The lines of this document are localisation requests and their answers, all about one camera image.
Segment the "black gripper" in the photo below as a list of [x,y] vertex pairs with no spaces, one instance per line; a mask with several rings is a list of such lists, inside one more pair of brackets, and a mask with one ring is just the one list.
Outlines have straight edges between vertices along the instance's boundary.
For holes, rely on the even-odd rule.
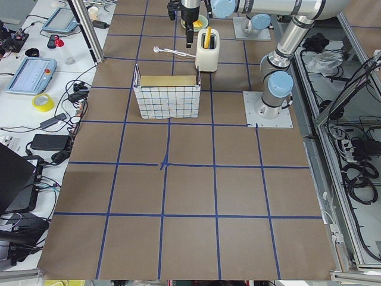
[[193,44],[193,22],[199,17],[199,0],[180,1],[181,18],[186,23],[186,47]]
[[212,17],[211,1],[210,1],[210,0],[203,0],[203,2],[204,2],[204,4],[205,4],[205,7],[206,7],[206,10],[207,10],[208,17]]

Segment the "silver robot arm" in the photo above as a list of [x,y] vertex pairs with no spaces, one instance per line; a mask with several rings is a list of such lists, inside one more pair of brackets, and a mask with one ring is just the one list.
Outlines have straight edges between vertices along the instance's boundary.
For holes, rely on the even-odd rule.
[[271,23],[268,14],[254,13],[254,1],[211,0],[212,15],[217,18],[229,18],[233,13],[241,13],[246,17],[243,21],[242,31],[246,34],[267,29]]
[[233,13],[259,13],[289,15],[292,17],[281,40],[274,51],[266,55],[260,70],[264,82],[264,92],[254,103],[255,112],[262,118],[272,120],[278,117],[282,104],[290,94],[293,79],[287,74],[298,45],[316,20],[336,16],[348,1],[205,1],[207,12],[217,18],[228,18]]

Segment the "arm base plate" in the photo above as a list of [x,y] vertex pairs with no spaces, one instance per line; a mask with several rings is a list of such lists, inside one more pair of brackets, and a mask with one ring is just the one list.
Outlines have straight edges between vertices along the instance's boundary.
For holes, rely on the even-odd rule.
[[271,18],[267,14],[257,14],[251,18],[233,17],[235,39],[241,41],[271,41],[269,25]]
[[246,124],[251,128],[293,128],[288,108],[269,107],[262,101],[262,92],[243,92]]

